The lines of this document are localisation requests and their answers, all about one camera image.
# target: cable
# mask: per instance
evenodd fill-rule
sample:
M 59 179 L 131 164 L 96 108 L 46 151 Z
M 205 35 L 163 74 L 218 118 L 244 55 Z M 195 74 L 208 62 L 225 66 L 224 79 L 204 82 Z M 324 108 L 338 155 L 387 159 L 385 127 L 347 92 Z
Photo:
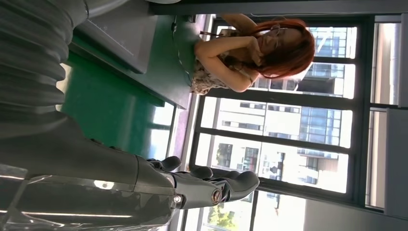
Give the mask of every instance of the cable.
M 192 86 L 192 78 L 191 78 L 190 73 L 188 72 L 188 70 L 184 67 L 183 62 L 181 61 L 180 49 L 178 48 L 177 43 L 176 43 L 176 39 L 175 39 L 175 35 L 176 35 L 176 31 L 177 31 L 177 15 L 174 16 L 174 21 L 171 24 L 171 31 L 172 31 L 171 39 L 173 41 L 174 48 L 177 51 L 177 58 L 179 59 L 178 62 L 180 63 L 180 66 L 183 69 L 183 71 L 187 74 L 187 78 L 188 78 L 188 83 L 187 84 L 191 87 Z

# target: wall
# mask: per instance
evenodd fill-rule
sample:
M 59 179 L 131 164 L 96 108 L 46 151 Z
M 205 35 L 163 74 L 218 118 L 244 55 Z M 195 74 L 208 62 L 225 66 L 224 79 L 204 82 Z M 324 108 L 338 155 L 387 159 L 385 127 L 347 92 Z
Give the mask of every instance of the wall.
M 304 231 L 406 231 L 408 220 L 307 200 Z
M 387 111 L 385 213 L 408 219 L 408 110 Z

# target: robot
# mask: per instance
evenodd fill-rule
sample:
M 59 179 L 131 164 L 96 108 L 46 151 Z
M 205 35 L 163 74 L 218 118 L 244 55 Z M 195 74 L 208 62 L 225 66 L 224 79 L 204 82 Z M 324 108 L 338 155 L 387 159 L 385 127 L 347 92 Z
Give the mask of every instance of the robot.
M 64 103 L 73 29 L 123 0 L 0 0 L 0 230 L 154 230 L 177 209 L 240 200 L 253 172 L 172 172 L 84 137 Z

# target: window frame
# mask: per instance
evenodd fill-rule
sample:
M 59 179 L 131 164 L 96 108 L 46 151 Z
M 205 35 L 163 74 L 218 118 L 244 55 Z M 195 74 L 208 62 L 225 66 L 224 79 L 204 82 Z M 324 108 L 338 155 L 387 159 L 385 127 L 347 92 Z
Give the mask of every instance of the window frame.
M 354 59 L 315 57 L 315 63 L 322 64 L 354 64 L 356 66 L 356 79 L 354 98 L 328 97 L 308 94 L 291 94 L 285 92 L 247 90 L 243 93 L 236 93 L 231 90 L 213 89 L 206 96 L 200 96 L 197 110 L 196 123 L 193 133 L 189 168 L 195 169 L 199 166 L 195 164 L 200 134 L 215 136 L 225 136 L 237 139 L 253 140 L 260 142 L 276 143 L 282 145 L 295 146 L 299 149 L 308 148 L 319 151 L 348 154 L 347 170 L 347 190 L 346 193 L 327 191 L 309 186 L 294 185 L 284 181 L 271 180 L 260 177 L 260 185 L 253 196 L 253 214 L 251 227 L 255 219 L 258 190 L 268 193 L 278 193 L 305 199 L 321 200 L 329 203 L 365 207 L 366 175 L 367 175 L 367 151 L 370 120 L 370 95 L 371 95 L 371 67 L 372 49 L 374 38 L 374 15 L 363 16 L 337 16 L 337 17 L 300 17 L 305 20 L 310 27 L 357 27 L 356 54 Z M 262 17 L 263 21 L 275 19 Z M 226 22 L 218 17 L 213 23 L 213 32 L 218 26 L 227 26 Z M 267 103 L 279 103 L 287 106 L 302 106 L 326 108 L 335 110 L 353 111 L 353 126 L 351 130 L 350 148 L 340 146 L 309 143 L 306 141 L 295 141 L 285 138 L 258 136 L 254 134 L 239 133 L 234 131 L 219 130 L 215 128 L 201 127 L 204 113 L 204 103 L 206 97 L 236 99 L 242 101 L 253 101 Z M 212 168 L 215 177 L 221 177 L 226 172 L 221 169 Z

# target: glass pane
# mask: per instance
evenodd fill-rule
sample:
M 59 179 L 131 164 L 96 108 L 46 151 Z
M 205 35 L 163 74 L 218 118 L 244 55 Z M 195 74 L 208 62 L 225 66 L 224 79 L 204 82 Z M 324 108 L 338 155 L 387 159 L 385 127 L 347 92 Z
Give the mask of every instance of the glass pane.
M 204 111 L 205 128 L 350 147 L 352 111 L 211 97 Z
M 253 193 L 240 201 L 206 207 L 201 231 L 248 231 L 252 214 Z
M 305 210 L 306 199 L 259 191 L 254 231 L 303 231 Z
M 387 113 L 370 112 L 366 205 L 384 208 Z
M 313 63 L 296 79 L 259 78 L 250 89 L 352 99 L 355 78 L 356 66 L 354 64 Z
M 201 134 L 196 165 L 345 193 L 348 155 Z
M 371 102 L 398 104 L 401 24 L 376 24 Z
M 357 27 L 309 27 L 318 57 L 351 58 L 356 55 Z

